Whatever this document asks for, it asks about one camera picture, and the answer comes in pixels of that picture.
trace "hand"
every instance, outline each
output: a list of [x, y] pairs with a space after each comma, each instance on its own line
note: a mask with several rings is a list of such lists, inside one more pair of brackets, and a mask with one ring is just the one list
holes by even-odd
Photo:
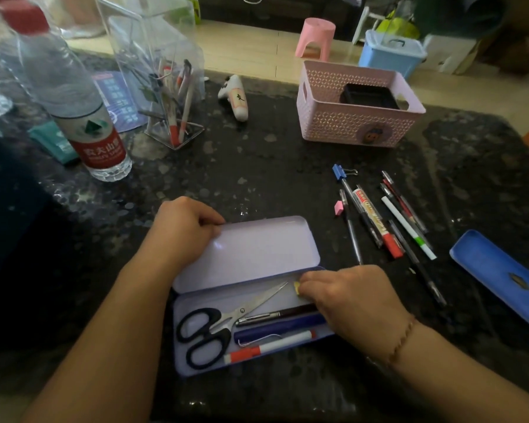
[[223, 223], [219, 213], [189, 197], [162, 202], [133, 259], [174, 279], [202, 255], [210, 240], [219, 235], [218, 225]]
[[315, 301], [337, 334], [382, 361], [393, 352], [411, 320], [378, 266], [304, 273], [299, 293]]

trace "scissors blade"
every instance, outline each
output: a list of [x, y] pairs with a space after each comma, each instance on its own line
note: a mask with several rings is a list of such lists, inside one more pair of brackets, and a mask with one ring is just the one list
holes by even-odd
[[255, 310], [257, 307], [259, 307], [261, 304], [268, 301], [269, 298], [271, 298], [274, 294], [276, 294], [278, 291], [280, 291], [283, 287], [285, 287], [288, 284], [288, 282], [284, 282], [280, 285], [275, 285], [271, 289], [263, 292], [262, 294], [256, 296], [254, 299], [249, 301], [248, 303], [245, 303], [241, 307], [239, 307], [235, 311], [235, 315], [233, 316], [233, 323], [237, 319], [239, 319], [241, 316], [248, 315], [253, 310]]

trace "purple pencil case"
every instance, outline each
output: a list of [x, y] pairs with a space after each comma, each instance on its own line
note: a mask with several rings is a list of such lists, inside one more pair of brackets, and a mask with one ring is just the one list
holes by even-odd
[[[306, 271], [321, 270], [319, 260], [319, 252], [308, 223], [301, 216], [223, 226], [221, 235], [212, 240], [198, 261], [188, 266], [173, 284], [173, 289], [179, 294], [173, 308], [174, 357], [178, 374], [190, 377], [226, 365], [220, 359], [204, 370], [194, 370], [188, 366], [186, 352], [200, 338], [189, 343], [177, 340], [176, 327], [185, 315], [204, 307], [216, 308], [222, 313], [230, 312], [285, 281], [289, 284], [246, 316], [308, 304], [307, 299], [296, 295], [293, 283]], [[207, 321], [207, 318], [198, 321], [192, 319], [194, 320], [190, 322], [190, 326], [187, 324], [183, 327], [186, 330], [183, 332], [185, 336], [196, 332]], [[236, 331], [237, 327], [234, 326], [226, 353], [240, 350], [240, 346], [233, 341]], [[310, 341], [333, 334], [327, 324], [315, 327], [314, 331], [316, 337]], [[252, 346], [272, 340], [263, 339]], [[219, 348], [219, 343], [213, 342], [199, 353], [207, 354], [210, 361], [211, 356], [217, 355]]]

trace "black marble table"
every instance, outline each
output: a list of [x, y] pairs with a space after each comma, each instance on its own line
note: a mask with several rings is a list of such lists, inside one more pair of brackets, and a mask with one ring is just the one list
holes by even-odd
[[[82, 57], [91, 70], [116, 68], [110, 59]], [[197, 117], [206, 131], [178, 152], [140, 131], [126, 134], [134, 167], [117, 183], [99, 182], [79, 164], [63, 167], [30, 141], [25, 131], [47, 117], [15, 84], [3, 82], [17, 104], [0, 120], [3, 140], [31, 167], [52, 203], [0, 273], [1, 394], [40, 390], [164, 199], [185, 194], [229, 222], [302, 215], [324, 267], [353, 265], [346, 227], [333, 216], [339, 190], [333, 163], [357, 169], [358, 182], [374, 202], [381, 198], [380, 171], [393, 175], [430, 229], [438, 259], [428, 269], [453, 305], [452, 322], [439, 317], [408, 260], [391, 261], [359, 225], [366, 262], [387, 271], [421, 321], [529, 391], [529, 325], [448, 255], [455, 241], [475, 228], [529, 267], [529, 150], [505, 121], [428, 107], [395, 149], [306, 142], [296, 86], [245, 79], [250, 116], [238, 125], [217, 101], [223, 76], [210, 76]], [[153, 419], [438, 419], [395, 375], [336, 336], [181, 379], [174, 370], [170, 311], [167, 317]]]

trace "blue plastic storage box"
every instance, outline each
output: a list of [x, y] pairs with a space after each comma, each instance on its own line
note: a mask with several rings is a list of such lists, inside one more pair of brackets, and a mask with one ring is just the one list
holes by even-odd
[[400, 36], [396, 36], [395, 47], [383, 46], [383, 37], [383, 33], [367, 31], [359, 66], [397, 71], [407, 79], [427, 52], [419, 41]]

